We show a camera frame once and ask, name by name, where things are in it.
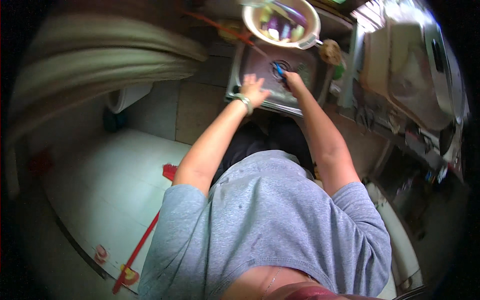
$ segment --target silver chain necklace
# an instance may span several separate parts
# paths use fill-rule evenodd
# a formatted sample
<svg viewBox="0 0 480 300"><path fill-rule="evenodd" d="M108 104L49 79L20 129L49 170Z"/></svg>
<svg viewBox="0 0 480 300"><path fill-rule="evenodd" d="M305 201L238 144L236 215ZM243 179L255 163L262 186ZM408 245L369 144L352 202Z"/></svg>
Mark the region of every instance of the silver chain necklace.
<svg viewBox="0 0 480 300"><path fill-rule="evenodd" d="M280 267L280 268L278 269L278 271L276 272L275 276L273 276L272 282L270 282L270 284L267 286L267 289L265 290L265 292L264 292L264 294L262 295L262 297L260 298L260 300L264 300L265 295L267 294L268 289L271 287L271 285L272 285L273 282L275 281L276 276L278 275L278 273L280 273L280 270L281 270L282 268L283 268L283 267ZM312 281L312 277L310 276L310 274L307 274L307 275L308 275L308 280L309 280L309 281Z"/></svg>

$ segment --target hand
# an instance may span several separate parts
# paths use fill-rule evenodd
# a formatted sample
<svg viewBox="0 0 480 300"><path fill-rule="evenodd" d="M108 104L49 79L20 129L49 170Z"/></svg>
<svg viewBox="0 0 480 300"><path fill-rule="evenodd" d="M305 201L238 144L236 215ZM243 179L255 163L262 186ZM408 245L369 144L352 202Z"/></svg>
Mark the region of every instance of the hand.
<svg viewBox="0 0 480 300"><path fill-rule="evenodd" d="M307 87L303 83L300 75L295 72L284 71L285 78L287 79L288 88L292 92L293 96L298 98L298 94L301 90L306 90Z"/></svg>
<svg viewBox="0 0 480 300"><path fill-rule="evenodd" d="M264 78L260 78L257 81L257 75L255 74L246 74L243 77L243 85L240 88L240 93L250 100L253 108L259 107L270 95L270 91L260 91L264 81Z"/></svg>

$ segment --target blue brush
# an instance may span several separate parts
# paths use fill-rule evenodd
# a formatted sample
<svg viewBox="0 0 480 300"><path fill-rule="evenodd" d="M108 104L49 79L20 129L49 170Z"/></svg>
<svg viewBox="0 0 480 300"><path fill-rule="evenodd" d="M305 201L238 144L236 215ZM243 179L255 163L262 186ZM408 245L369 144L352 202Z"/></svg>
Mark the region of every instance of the blue brush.
<svg viewBox="0 0 480 300"><path fill-rule="evenodd" d="M274 62L273 61L273 64L276 66L276 71L278 72L278 75L280 75L280 77L282 77L282 82L288 86L287 84L287 78L285 77L285 75L283 74L283 70L282 68L280 68L280 65L278 64L278 62Z"/></svg>

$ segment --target black pants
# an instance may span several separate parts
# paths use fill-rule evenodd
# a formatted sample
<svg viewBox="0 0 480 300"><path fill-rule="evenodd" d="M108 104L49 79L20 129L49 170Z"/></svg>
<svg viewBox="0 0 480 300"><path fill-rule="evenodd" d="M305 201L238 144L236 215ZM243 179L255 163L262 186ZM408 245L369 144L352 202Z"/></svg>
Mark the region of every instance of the black pants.
<svg viewBox="0 0 480 300"><path fill-rule="evenodd" d="M302 167L314 174L312 156L300 127L292 118L275 114L268 125L268 135L253 122L248 122L237 130L218 166L212 185L234 164L265 150L282 150L293 154Z"/></svg>

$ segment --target short sleeve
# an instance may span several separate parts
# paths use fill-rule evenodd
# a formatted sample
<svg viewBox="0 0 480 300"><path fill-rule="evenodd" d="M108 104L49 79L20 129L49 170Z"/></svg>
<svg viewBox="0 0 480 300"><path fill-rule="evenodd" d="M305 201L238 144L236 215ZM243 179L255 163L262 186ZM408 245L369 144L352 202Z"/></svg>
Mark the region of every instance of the short sleeve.
<svg viewBox="0 0 480 300"><path fill-rule="evenodd" d="M338 222L339 256L344 278L337 282L348 284L347 293L376 297L385 287L391 268L390 236L367 190L360 182L349 183L332 197L335 206L353 221Z"/></svg>
<svg viewBox="0 0 480 300"><path fill-rule="evenodd" d="M175 277L182 260L198 258L197 253L186 251L189 243L197 242L192 237L199 230L198 224L208 220L208 214L204 213L207 206L205 195L189 184L175 185L165 191L138 287L140 298L164 295L167 287L159 281Z"/></svg>

